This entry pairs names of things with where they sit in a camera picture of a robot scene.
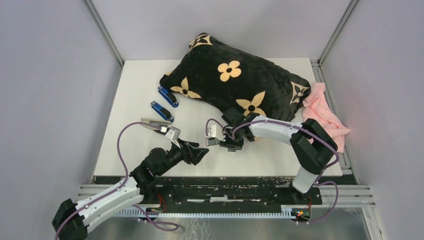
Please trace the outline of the grey beige stapler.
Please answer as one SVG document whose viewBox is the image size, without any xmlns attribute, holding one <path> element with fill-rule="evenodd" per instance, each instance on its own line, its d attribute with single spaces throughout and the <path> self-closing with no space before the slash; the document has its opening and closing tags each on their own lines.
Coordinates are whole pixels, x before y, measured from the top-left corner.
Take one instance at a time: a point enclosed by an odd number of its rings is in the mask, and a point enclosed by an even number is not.
<svg viewBox="0 0 424 240">
<path fill-rule="evenodd" d="M 143 123 L 142 124 L 143 127 L 162 135 L 166 134 L 169 126 L 172 124 L 168 120 L 153 119 L 153 118 L 146 118 L 146 117 L 141 117 L 140 121 Z"/>
</svg>

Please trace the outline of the blue stapler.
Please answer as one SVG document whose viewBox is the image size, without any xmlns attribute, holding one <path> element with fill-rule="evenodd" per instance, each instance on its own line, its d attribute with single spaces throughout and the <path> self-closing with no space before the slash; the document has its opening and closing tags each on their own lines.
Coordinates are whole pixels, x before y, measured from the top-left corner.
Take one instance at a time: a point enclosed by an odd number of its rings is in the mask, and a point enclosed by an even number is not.
<svg viewBox="0 0 424 240">
<path fill-rule="evenodd" d="M 150 103 L 150 106 L 162 119 L 171 123 L 174 122 L 174 117 L 172 116 L 172 114 L 162 105 L 160 105 L 156 101 L 152 101 Z"/>
<path fill-rule="evenodd" d="M 179 106 L 179 102 L 177 98 L 166 88 L 161 85 L 157 88 L 158 93 L 173 107 L 177 108 Z"/>
</svg>

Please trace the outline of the box of staples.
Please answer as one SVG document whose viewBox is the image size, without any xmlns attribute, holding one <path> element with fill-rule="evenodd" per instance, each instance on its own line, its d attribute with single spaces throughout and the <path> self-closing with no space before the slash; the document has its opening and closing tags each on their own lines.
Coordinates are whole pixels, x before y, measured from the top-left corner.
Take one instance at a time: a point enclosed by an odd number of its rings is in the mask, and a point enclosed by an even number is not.
<svg viewBox="0 0 424 240">
<path fill-rule="evenodd" d="M 211 138 L 206 138 L 205 139 L 205 145 L 207 147 L 219 145 L 220 142 L 221 141 L 219 139 L 215 138 L 215 137 L 211 137 Z"/>
</svg>

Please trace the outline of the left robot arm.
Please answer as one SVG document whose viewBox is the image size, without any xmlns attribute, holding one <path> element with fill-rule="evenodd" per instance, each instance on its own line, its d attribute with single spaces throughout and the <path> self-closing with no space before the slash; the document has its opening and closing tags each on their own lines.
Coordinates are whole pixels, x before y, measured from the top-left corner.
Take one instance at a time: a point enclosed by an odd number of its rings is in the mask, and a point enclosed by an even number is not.
<svg viewBox="0 0 424 240">
<path fill-rule="evenodd" d="M 145 159 L 116 184 L 79 201 L 70 198 L 58 207 L 52 226 L 56 240 L 85 240 L 90 232 L 121 210 L 156 200 L 157 178 L 180 162 L 197 165 L 209 152 L 198 143 L 178 140 L 169 150 L 153 148 Z"/>
</svg>

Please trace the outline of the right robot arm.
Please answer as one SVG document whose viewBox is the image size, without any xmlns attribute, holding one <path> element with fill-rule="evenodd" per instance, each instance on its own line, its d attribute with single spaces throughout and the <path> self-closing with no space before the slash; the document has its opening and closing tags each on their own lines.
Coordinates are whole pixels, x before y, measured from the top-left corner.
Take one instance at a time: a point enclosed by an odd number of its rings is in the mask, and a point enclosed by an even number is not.
<svg viewBox="0 0 424 240">
<path fill-rule="evenodd" d="M 222 116 L 226 122 L 221 145 L 231 151 L 240 150 L 244 140 L 271 139 L 292 147 L 300 168 L 291 183 L 289 199 L 302 204 L 309 198 L 309 190 L 321 178 L 324 171 L 335 164 L 338 146 L 324 128 L 314 119 L 304 122 L 288 122 L 268 118 L 258 113 L 243 115 L 231 107 Z"/>
</svg>

